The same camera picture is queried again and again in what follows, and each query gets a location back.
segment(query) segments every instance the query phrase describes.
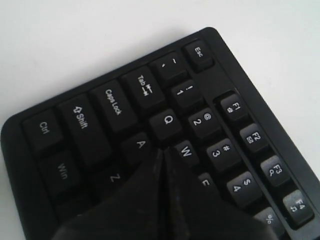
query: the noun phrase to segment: white desk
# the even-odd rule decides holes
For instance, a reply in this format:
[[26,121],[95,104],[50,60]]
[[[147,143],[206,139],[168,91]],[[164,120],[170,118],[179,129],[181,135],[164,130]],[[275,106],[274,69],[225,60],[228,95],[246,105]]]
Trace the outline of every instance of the white desk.
[[[0,127],[15,113],[212,26],[320,178],[320,1],[261,2],[0,0]],[[2,156],[0,233],[25,239]]]

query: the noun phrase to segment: keyboard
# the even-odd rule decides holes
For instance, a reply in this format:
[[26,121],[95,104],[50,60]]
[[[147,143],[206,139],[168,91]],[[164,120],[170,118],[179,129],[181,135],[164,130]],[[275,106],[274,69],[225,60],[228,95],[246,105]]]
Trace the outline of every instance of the keyboard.
[[210,27],[7,120],[1,147],[26,239],[50,240],[168,146],[199,188],[280,239],[320,239],[319,180]]

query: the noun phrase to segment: shift key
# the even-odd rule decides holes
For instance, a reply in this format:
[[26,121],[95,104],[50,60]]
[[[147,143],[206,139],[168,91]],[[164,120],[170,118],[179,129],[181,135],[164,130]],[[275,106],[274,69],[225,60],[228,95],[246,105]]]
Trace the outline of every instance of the shift key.
[[116,80],[112,80],[90,92],[101,113],[115,133],[121,133],[138,124],[138,118],[125,93]]
[[111,146],[86,95],[79,95],[58,106],[86,167],[105,161]]

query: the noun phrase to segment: a key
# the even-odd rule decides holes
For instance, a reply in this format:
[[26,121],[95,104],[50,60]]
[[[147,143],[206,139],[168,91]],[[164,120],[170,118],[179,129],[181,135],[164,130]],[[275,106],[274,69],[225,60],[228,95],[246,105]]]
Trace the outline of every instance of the a key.
[[245,208],[262,197],[262,191],[249,171],[229,181],[226,186],[240,208]]
[[115,134],[137,126],[137,115],[116,80],[92,90],[90,94],[99,106],[104,120]]
[[202,185],[207,189],[208,192],[211,194],[215,195],[216,197],[220,197],[218,188],[214,181],[212,180],[211,176],[209,173],[204,172],[200,175],[198,175],[198,179],[202,183]]
[[69,151],[42,159],[39,169],[54,201],[81,183],[78,169]]
[[167,142],[182,133],[182,126],[172,109],[167,109],[149,119],[156,138],[159,142]]
[[112,165],[92,177],[92,183],[100,200],[110,197],[125,182],[125,175],[118,165]]
[[210,108],[188,117],[188,125],[193,135],[200,141],[216,136],[222,131],[221,125]]
[[209,49],[201,40],[188,44],[184,52],[196,72],[203,71],[214,64]]
[[175,84],[188,75],[176,52],[153,61],[150,66],[159,77],[159,83],[163,88]]
[[285,227],[270,206],[257,213],[254,218],[269,225],[278,238],[281,238],[286,233]]
[[121,82],[128,89],[142,115],[153,112],[166,103],[165,95],[147,66],[122,76]]
[[231,122],[239,122],[247,119],[249,116],[246,107],[236,94],[223,99],[220,104],[224,111],[224,115]]
[[251,153],[255,154],[266,149],[269,144],[258,125],[252,123],[240,131],[240,136]]
[[51,109],[25,120],[22,126],[34,153],[38,156],[64,139]]
[[290,180],[287,170],[277,155],[265,160],[260,166],[269,183],[274,187],[279,187]]
[[293,191],[282,201],[295,227],[302,226],[314,217],[312,208],[300,190]]
[[145,160],[152,150],[152,143],[145,132],[140,132],[121,143],[126,162],[134,166]]
[[173,87],[170,95],[174,108],[180,114],[195,109],[204,103],[204,98],[193,80],[185,81]]
[[86,167],[110,157],[111,146],[86,95],[61,103],[58,109]]
[[240,155],[228,138],[208,147],[206,154],[220,173],[241,163]]
[[199,157],[188,140],[180,142],[174,146],[174,149],[179,153],[182,160],[184,160],[189,167],[197,166],[200,163]]
[[60,222],[66,222],[75,217],[81,216],[83,213],[92,208],[91,199],[87,194],[76,196],[61,205],[58,205],[55,210]]

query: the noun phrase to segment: keyboard key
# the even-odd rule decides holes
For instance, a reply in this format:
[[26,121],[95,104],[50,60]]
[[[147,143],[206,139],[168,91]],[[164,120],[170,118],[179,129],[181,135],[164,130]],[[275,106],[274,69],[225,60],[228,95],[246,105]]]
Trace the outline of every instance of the keyboard key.
[[295,227],[302,226],[314,217],[314,212],[300,190],[285,196],[282,201]]
[[115,134],[134,128],[138,124],[138,118],[116,80],[92,90],[90,94]]
[[205,43],[201,40],[188,44],[184,51],[192,67],[196,72],[200,72],[214,64],[211,53]]
[[164,106],[166,98],[147,66],[140,67],[121,77],[141,114]]
[[159,142],[167,142],[182,133],[182,126],[172,109],[167,109],[149,119],[149,124]]
[[203,109],[188,117],[191,132],[198,140],[216,136],[222,131],[221,125],[210,108]]
[[82,194],[58,205],[55,210],[61,222],[66,222],[75,217],[79,217],[92,208],[92,203],[87,194]]
[[185,81],[173,87],[170,95],[175,109],[181,114],[197,108],[204,103],[204,98],[193,80]]
[[140,132],[121,143],[126,162],[133,166],[149,156],[152,143],[145,132]]
[[261,163],[261,169],[272,186],[278,187],[290,180],[279,157],[274,155]]
[[285,227],[270,206],[257,213],[254,218],[266,225],[269,225],[278,238],[281,238],[286,233]]
[[175,145],[174,148],[178,151],[182,160],[184,160],[189,167],[194,167],[200,163],[199,157],[188,140],[180,142],[179,144]]
[[42,159],[39,168],[53,200],[80,184],[80,175],[69,151]]
[[257,124],[253,123],[240,131],[242,140],[251,153],[255,154],[268,147],[265,135]]
[[226,185],[240,208],[245,208],[262,197],[262,191],[249,171],[242,173]]
[[204,172],[198,176],[198,179],[202,183],[203,186],[208,190],[208,192],[214,194],[215,196],[219,196],[219,191],[217,189],[217,186],[215,185],[214,181],[212,180],[209,173]]
[[24,132],[36,155],[61,143],[64,139],[52,110],[39,113],[23,122]]
[[79,95],[58,106],[86,167],[105,161],[111,146],[86,95]]
[[241,163],[240,155],[228,138],[208,147],[206,154],[220,173]]
[[188,75],[176,52],[155,60],[150,66],[159,76],[159,83],[163,88],[173,85]]
[[246,107],[236,94],[223,99],[220,104],[224,111],[224,115],[231,122],[238,122],[249,116]]
[[93,176],[92,182],[100,200],[110,197],[125,182],[125,175],[118,165],[107,167]]

